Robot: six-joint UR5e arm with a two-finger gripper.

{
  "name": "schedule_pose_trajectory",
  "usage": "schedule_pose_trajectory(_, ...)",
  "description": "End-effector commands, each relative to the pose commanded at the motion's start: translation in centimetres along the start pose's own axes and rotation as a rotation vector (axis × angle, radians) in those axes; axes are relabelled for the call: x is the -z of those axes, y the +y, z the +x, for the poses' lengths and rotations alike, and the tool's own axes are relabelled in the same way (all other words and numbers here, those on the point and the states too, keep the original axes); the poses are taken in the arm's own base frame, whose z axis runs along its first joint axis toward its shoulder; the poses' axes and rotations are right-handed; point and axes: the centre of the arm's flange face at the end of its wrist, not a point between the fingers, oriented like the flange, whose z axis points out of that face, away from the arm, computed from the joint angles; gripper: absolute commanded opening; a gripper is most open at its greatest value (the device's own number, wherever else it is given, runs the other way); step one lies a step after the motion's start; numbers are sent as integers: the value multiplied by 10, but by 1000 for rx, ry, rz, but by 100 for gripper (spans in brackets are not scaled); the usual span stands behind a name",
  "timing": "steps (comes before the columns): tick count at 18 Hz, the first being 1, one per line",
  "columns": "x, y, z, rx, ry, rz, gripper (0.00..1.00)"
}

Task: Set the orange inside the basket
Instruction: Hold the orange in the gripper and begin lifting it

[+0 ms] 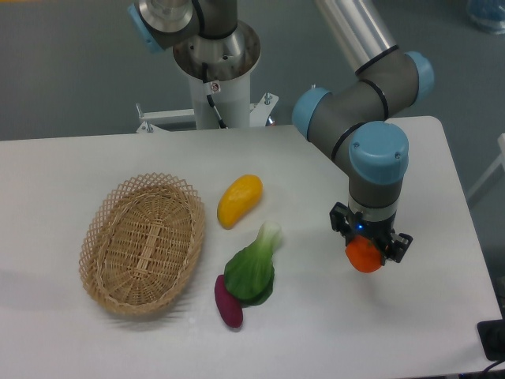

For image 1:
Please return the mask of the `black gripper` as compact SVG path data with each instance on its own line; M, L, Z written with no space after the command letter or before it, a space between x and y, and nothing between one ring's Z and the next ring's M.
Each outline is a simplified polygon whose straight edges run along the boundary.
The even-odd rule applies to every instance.
M347 205L337 202L329 213L331 228L344 237L346 246L358 236L373 242L379 247L382 265L387 261L400 263L413 237L395 233L397 207L397 201L382 208L370 208L356 200L349 200Z

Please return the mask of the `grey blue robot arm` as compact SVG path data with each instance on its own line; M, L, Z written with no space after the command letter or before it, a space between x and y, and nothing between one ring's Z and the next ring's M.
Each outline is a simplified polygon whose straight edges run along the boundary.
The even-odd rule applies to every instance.
M354 267L368 272L400 262L412 242L394 221L409 162L404 132L389 123L425 98L431 63L403 52L370 1L319 1L317 8L344 52L357 83L334 94L305 92L292 122L349 179L346 203L334 205L331 226L346 241ZM129 16L151 52L172 50L189 79L199 129L249 127L249 74L260 57L255 31L238 19L234 1L135 1Z

